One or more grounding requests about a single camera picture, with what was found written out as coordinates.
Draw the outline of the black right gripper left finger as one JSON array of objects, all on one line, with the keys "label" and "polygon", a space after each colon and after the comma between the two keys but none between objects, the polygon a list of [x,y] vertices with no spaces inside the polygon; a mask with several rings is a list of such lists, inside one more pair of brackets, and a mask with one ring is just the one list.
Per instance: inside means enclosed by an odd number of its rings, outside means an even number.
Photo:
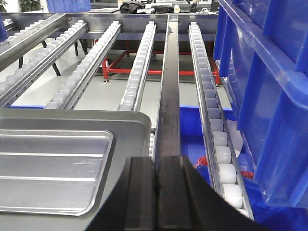
[{"label": "black right gripper left finger", "polygon": [[127,158],[122,173],[88,231],[153,231],[155,170],[150,157]]}]

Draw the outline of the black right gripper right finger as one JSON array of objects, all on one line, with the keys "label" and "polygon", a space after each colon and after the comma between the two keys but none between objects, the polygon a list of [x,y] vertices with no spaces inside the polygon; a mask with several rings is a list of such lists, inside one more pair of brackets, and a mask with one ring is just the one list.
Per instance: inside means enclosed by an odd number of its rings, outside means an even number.
[{"label": "black right gripper right finger", "polygon": [[186,156],[164,156],[158,169],[158,230],[266,231],[229,205]]}]

